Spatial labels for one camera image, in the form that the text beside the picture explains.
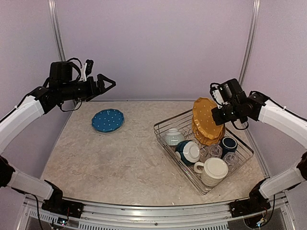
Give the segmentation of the yellow polka dot plate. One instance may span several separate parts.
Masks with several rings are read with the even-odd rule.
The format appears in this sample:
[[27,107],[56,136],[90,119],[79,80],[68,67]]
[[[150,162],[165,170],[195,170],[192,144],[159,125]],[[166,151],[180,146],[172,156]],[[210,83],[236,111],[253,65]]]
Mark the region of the yellow polka dot plate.
[[197,130],[206,138],[213,140],[219,137],[223,130],[223,125],[216,125],[213,120],[212,109],[217,108],[215,101],[200,97],[192,108],[193,121]]
[[206,145],[206,146],[210,146],[212,144],[217,144],[225,135],[225,126],[223,126],[222,132],[220,133],[220,135],[211,140],[209,138],[206,138],[198,129],[197,126],[194,122],[194,120],[192,119],[192,131],[194,133],[195,138],[199,141],[199,143],[201,143],[202,145]]

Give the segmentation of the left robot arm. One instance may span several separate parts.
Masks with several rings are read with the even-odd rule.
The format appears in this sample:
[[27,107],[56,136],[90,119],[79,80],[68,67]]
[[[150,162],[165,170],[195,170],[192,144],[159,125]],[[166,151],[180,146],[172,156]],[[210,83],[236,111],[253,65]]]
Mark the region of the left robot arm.
[[[46,115],[65,101],[88,102],[115,87],[116,82],[103,74],[97,80],[90,75],[94,62],[86,60],[78,67],[71,59],[53,62],[49,77],[42,86],[26,94],[0,121],[0,151],[8,145],[32,122]],[[0,158],[0,185],[18,192],[35,195],[45,201],[57,213],[67,209],[67,202],[58,194],[61,190],[52,183],[30,176]]]

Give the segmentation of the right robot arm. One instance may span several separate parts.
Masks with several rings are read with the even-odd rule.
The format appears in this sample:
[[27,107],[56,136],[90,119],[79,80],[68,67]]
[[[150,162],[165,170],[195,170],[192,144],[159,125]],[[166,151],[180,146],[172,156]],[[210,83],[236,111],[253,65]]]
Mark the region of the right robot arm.
[[[304,148],[307,146],[307,121],[299,115],[279,105],[269,96],[251,91],[246,95],[237,79],[224,83],[211,83],[210,95],[217,103],[212,109],[213,120],[217,125],[232,124],[248,119],[270,125],[294,139]],[[259,182],[245,202],[248,212],[255,213],[271,196],[296,187],[307,179],[307,155],[304,153],[297,166],[293,166],[272,178]]]

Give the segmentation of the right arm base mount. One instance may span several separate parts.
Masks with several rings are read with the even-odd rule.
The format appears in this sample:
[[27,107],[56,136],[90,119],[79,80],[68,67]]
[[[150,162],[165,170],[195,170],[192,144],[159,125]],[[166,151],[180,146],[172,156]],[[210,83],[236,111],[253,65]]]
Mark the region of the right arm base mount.
[[243,200],[235,200],[229,203],[229,207],[231,216],[236,218],[266,211],[271,208],[271,205],[268,200],[258,202],[248,198]]

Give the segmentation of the blue polka dot plate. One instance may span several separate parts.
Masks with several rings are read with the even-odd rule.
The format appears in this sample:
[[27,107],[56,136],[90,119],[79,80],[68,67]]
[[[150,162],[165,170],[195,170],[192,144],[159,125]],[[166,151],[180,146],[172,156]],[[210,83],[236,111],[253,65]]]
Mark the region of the blue polka dot plate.
[[92,118],[92,127],[101,133],[111,133],[120,129],[124,124],[124,114],[118,109],[105,109],[96,113]]

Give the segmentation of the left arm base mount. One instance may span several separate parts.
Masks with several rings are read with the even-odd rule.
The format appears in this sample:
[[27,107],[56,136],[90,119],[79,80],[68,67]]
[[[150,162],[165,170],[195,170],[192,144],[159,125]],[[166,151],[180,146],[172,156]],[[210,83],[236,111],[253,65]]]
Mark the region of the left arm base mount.
[[43,210],[78,219],[81,218],[83,208],[83,203],[63,199],[60,195],[51,196],[50,199],[44,200],[42,204]]

